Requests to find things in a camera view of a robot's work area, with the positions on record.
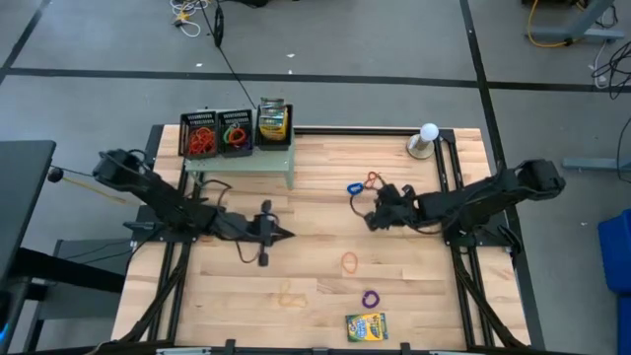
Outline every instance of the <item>wooden tabletop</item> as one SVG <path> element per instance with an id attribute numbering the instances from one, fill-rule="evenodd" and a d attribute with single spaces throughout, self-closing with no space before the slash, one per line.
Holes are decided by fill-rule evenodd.
<path id="1" fill-rule="evenodd" d="M 487 177 L 480 131 L 455 129 L 455 134 L 465 184 Z M 182 165 L 177 136 L 178 126 L 165 126 L 155 165 L 173 185 Z M 346 191 L 369 171 L 399 188 L 410 183 L 417 193 L 437 191 L 435 159 L 411 159 L 405 152 L 407 137 L 296 138 L 294 190 L 286 188 L 281 175 L 212 176 L 234 187 L 224 197 L 229 211 L 251 218 L 270 199 L 281 226 L 297 237 L 270 248 L 267 267 L 242 263 L 234 243 L 203 237 L 194 244 L 176 344 L 223 346 L 234 338 L 240 347 L 397 349 L 409 342 L 412 349 L 465 349 L 452 256 L 442 238 L 407 228 L 371 233 L 351 211 Z M 448 162 L 449 151 L 444 151 Z M 451 175 L 451 164 L 446 165 Z M 219 187 L 208 187 L 202 195 L 216 199 Z M 366 192 L 357 198 L 357 209 L 373 209 L 372 197 Z M 242 248 L 251 258 L 257 246 Z M 147 243 L 134 255 L 112 339 L 129 331 L 153 300 L 164 249 L 164 244 Z M 358 256 L 354 274 L 341 265 L 347 251 Z M 513 334 L 529 343 L 510 256 L 502 248 L 478 248 L 478 253 L 489 303 Z M 374 311 L 386 314 L 389 340 L 350 343 L 345 316 L 370 313 L 361 302 L 369 289 L 381 296 Z M 481 344 L 477 309 L 469 302 Z M 163 338 L 168 314 L 163 312 Z"/>

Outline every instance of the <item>black basket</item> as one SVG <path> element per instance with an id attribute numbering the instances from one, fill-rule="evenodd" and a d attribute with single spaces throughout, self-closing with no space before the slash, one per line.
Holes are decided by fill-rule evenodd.
<path id="1" fill-rule="evenodd" d="M 260 148 L 260 150 L 274 150 L 274 151 L 281 151 L 281 150 L 288 150 L 289 147 L 291 147 L 292 145 L 292 133 L 294 132 L 294 124 L 293 124 L 293 117 L 294 117 L 294 106 L 293 105 L 287 105 L 287 130 L 286 130 L 286 134 L 285 134 L 285 139 L 283 140 L 273 140 L 273 139 L 267 139 L 265 138 L 265 136 L 260 132 L 260 128 L 258 127 L 258 123 L 260 122 L 260 106 L 258 107 L 258 110 L 256 112 L 256 146 L 258 146 L 258 148 Z"/>
<path id="2" fill-rule="evenodd" d="M 204 153 L 190 153 L 189 144 L 192 135 L 199 128 L 209 128 L 213 131 L 215 145 L 214 149 L 210 152 Z M 218 143 L 219 143 L 219 120 L 217 119 L 217 112 L 205 111 L 195 113 L 183 113 L 179 116 L 179 142 L 177 147 L 177 154 L 184 156 L 186 159 L 206 159 L 212 158 L 217 155 Z"/>
<path id="3" fill-rule="evenodd" d="M 221 124 L 221 138 L 219 144 L 219 152 L 226 158 L 246 157 L 253 153 L 254 138 L 253 138 L 253 122 L 252 122 L 252 110 L 240 109 L 234 111 L 225 111 L 217 113 L 219 117 L 219 124 Z M 245 131 L 245 143 L 239 147 L 232 144 L 228 144 L 224 141 L 224 134 L 233 123 L 238 123 L 239 128 Z"/>

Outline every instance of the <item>gray concrete floor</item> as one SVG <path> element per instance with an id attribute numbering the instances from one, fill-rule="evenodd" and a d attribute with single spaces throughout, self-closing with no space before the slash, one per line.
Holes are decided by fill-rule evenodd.
<path id="1" fill-rule="evenodd" d="M 588 65 L 599 45 L 534 48 L 523 37 L 528 9 L 519 0 L 470 3 L 489 80 L 591 82 Z M 620 28 L 631 33 L 631 7 L 618 3 Z M 0 61 L 38 5 L 38 0 L 0 0 Z M 475 79 L 457 0 L 273 0 L 264 9 L 226 3 L 224 10 L 223 48 L 238 72 Z M 572 15 L 574 10 L 541 9 L 536 21 L 554 24 Z M 170 20 L 167 1 L 53 0 L 14 67 L 228 72 L 206 31 L 188 38 Z M 253 98 L 289 99 L 297 124 L 478 127 L 490 152 L 477 89 L 245 86 Z M 568 156 L 614 157 L 619 130 L 631 113 L 627 95 L 616 102 L 598 93 L 493 90 L 491 96 L 510 166 L 528 158 L 560 166 Z M 10 75 L 0 85 L 0 139 L 53 139 L 56 165 L 89 171 L 100 150 L 143 148 L 153 124 L 177 122 L 180 113 L 199 107 L 247 105 L 239 85 L 230 81 Z M 550 350 L 615 354 L 615 298 L 604 284 L 596 224 L 628 207 L 631 188 L 614 174 L 562 173 L 568 186 L 560 197 L 519 206 L 545 344 Z M 47 183 L 24 245 L 52 252 L 58 239 L 125 238 L 129 233 L 121 223 L 134 216 L 134 208 Z M 33 308 L 28 305 L 25 314 Z M 51 322 L 40 348 L 98 343 L 108 339 L 111 325 L 111 319 Z M 25 329 L 23 321 L 14 351 Z"/>

